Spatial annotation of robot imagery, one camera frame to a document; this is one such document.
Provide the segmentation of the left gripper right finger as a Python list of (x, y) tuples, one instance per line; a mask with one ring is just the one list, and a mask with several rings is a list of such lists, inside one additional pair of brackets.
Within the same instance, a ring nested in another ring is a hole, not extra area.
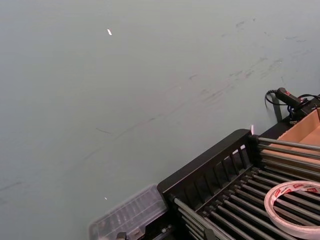
[(214, 231), (210, 228), (205, 228), (203, 230), (203, 239), (204, 240), (216, 240), (216, 236), (215, 236)]

